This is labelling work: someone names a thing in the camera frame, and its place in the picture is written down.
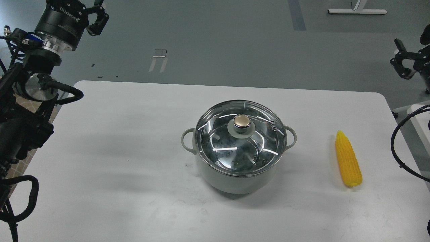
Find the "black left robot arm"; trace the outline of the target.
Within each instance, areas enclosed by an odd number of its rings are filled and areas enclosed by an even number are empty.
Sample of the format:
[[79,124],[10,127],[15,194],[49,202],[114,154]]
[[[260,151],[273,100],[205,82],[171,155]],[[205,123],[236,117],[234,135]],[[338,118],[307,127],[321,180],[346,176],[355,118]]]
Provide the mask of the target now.
[[[56,105],[84,97],[81,90],[53,78],[52,70],[60,66],[64,51],[77,49],[84,30],[99,36],[108,20],[102,0],[96,0],[92,7],[78,0],[48,0],[34,32],[4,27],[1,39],[12,56],[7,69],[1,63],[1,220],[9,225],[14,242],[18,241],[17,224],[35,209],[39,182],[31,175],[7,178],[9,170],[54,133],[49,120]],[[15,215],[9,194],[14,185],[26,181],[31,182],[28,205]]]

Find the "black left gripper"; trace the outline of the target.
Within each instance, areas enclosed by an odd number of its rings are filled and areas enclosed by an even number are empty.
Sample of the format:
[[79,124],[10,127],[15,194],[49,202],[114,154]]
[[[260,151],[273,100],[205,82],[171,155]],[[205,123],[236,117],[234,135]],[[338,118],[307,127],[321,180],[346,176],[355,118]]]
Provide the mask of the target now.
[[[34,32],[55,37],[66,43],[70,51],[75,51],[85,28],[91,36],[101,35],[110,18],[103,2],[94,0],[92,6],[85,6],[78,0],[47,0]],[[92,14],[97,17],[89,25],[88,16]]]

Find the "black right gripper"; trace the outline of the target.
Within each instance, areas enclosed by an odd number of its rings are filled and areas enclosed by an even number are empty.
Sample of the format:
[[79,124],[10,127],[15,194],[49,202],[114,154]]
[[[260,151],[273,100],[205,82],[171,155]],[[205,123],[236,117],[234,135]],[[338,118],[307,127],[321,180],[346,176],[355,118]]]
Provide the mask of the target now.
[[395,58],[390,60],[390,64],[393,66],[396,73],[399,77],[409,80],[413,77],[413,75],[418,71],[421,73],[422,71],[429,72],[430,68],[430,47],[426,46],[419,51],[422,54],[422,59],[416,60],[416,70],[411,70],[409,68],[405,68],[402,64],[404,59],[417,59],[419,57],[418,53],[407,52],[404,44],[400,39],[394,39],[394,43],[397,47],[397,53],[395,54]]

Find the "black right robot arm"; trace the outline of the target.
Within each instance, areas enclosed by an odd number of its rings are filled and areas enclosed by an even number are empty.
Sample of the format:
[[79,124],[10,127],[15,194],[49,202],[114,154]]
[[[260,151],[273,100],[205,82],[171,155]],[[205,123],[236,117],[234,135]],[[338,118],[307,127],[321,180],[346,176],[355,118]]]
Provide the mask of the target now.
[[413,120],[409,118],[408,110],[413,105],[429,106],[429,25],[427,25],[421,34],[419,42],[423,45],[416,52],[409,52],[404,47],[404,44],[399,39],[394,40],[396,49],[395,56],[390,60],[396,73],[400,78],[405,80],[411,79],[413,76],[419,77],[419,83],[424,84],[424,91],[420,91],[418,99],[408,103],[402,107],[392,110],[392,114],[396,120],[397,127],[394,129],[396,137],[405,139],[407,148],[410,150],[416,168],[400,165],[400,168],[406,169],[407,172],[417,178],[426,177],[422,184],[429,189],[429,154],[426,145],[421,140],[420,133],[413,125]]

